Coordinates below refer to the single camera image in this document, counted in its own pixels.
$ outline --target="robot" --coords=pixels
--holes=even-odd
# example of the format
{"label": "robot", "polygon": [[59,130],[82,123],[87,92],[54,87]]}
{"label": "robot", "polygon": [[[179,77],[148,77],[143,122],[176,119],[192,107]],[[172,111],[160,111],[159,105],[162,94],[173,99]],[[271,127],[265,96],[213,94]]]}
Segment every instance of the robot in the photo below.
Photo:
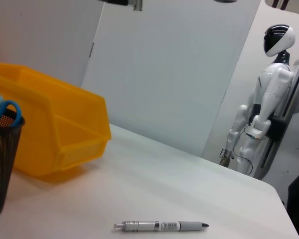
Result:
{"label": "robot", "polygon": [[248,136],[237,155],[237,171],[250,174],[254,153],[262,139],[266,139],[268,130],[272,125],[274,112],[282,107],[283,99],[287,97],[287,90],[294,78],[289,67],[290,54],[287,49],[295,43],[294,30],[287,25],[271,26],[265,32],[264,50],[268,57],[277,55],[257,78],[256,85],[245,105],[238,108],[235,121],[229,130],[226,148],[220,165],[228,167],[230,158],[234,158],[234,148],[240,135]]}

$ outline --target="white table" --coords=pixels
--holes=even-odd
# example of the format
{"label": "white table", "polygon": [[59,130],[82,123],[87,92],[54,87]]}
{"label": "white table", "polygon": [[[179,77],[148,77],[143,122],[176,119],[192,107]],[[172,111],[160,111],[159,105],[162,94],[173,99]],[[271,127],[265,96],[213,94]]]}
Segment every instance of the white table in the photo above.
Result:
{"label": "white table", "polygon": [[[54,182],[14,172],[0,239],[298,239],[274,188],[111,126],[101,159]],[[123,233],[122,221],[201,221],[203,232]]]}

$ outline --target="yellow plastic bin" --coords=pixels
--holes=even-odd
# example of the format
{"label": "yellow plastic bin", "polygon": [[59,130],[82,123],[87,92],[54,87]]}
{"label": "yellow plastic bin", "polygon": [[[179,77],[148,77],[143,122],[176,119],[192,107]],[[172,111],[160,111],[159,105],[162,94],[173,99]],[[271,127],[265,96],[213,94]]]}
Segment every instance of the yellow plastic bin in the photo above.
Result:
{"label": "yellow plastic bin", "polygon": [[98,158],[111,139],[104,98],[78,87],[0,63],[0,94],[16,101],[26,120],[14,163],[26,174],[42,176]]}

